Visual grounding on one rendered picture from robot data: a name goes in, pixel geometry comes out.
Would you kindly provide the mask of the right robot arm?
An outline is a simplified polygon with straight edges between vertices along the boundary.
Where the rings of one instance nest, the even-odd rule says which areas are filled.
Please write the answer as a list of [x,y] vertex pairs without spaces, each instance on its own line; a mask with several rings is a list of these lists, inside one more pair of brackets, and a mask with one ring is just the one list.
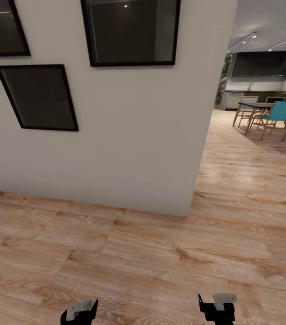
[[214,303],[203,303],[200,294],[200,312],[205,313],[206,321],[215,322],[216,325],[234,325],[235,321],[233,303],[237,302],[237,296],[233,293],[213,294]]

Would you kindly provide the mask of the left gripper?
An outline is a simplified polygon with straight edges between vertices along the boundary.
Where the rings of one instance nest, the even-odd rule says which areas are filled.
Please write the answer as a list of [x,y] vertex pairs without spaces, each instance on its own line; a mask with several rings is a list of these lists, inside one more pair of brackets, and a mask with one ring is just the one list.
[[91,325],[92,319],[96,318],[98,300],[90,310],[79,311],[74,320],[66,321],[67,313],[63,313],[60,318],[60,325]]

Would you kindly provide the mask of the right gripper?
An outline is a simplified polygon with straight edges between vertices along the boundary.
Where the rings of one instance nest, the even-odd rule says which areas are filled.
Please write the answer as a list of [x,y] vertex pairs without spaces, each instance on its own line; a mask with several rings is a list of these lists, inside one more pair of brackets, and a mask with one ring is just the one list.
[[199,298],[199,306],[200,312],[205,313],[206,321],[215,322],[216,325],[219,325],[221,321],[227,320],[231,323],[235,321],[234,308],[231,303],[223,303],[224,311],[218,311],[214,306],[214,303],[203,303],[200,294]]

